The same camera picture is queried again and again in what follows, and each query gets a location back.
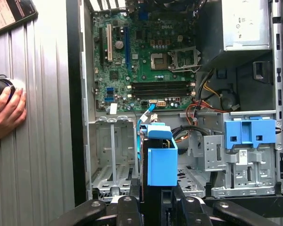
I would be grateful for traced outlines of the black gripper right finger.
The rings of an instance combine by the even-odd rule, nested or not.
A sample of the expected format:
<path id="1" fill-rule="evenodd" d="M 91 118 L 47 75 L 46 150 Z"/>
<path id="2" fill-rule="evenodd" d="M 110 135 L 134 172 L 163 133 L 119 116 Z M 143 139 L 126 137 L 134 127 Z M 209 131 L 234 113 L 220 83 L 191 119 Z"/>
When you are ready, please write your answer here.
<path id="1" fill-rule="evenodd" d="M 185 196 L 180 186 L 171 190 L 171 226 L 272 226 L 273 221 L 231 201 L 209 207 L 202 199 Z"/>

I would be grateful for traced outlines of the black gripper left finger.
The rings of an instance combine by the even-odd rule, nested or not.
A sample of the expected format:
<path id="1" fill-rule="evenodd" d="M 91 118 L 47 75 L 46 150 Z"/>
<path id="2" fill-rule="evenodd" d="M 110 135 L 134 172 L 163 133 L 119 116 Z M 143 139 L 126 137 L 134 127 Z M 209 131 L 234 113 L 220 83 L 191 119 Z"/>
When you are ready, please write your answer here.
<path id="1" fill-rule="evenodd" d="M 128 195 L 115 196 L 110 204 L 89 200 L 48 223 L 49 226 L 142 226 L 140 182 L 133 180 Z"/>

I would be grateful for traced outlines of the person's bare hand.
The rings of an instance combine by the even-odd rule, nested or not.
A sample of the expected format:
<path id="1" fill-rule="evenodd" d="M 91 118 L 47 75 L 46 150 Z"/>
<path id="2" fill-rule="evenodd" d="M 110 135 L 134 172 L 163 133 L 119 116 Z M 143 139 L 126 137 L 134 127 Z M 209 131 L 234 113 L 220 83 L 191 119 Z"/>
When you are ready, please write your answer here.
<path id="1" fill-rule="evenodd" d="M 10 96 L 11 88 L 4 88 L 0 95 L 0 139 L 12 132 L 26 119 L 26 92 L 16 89 Z"/>

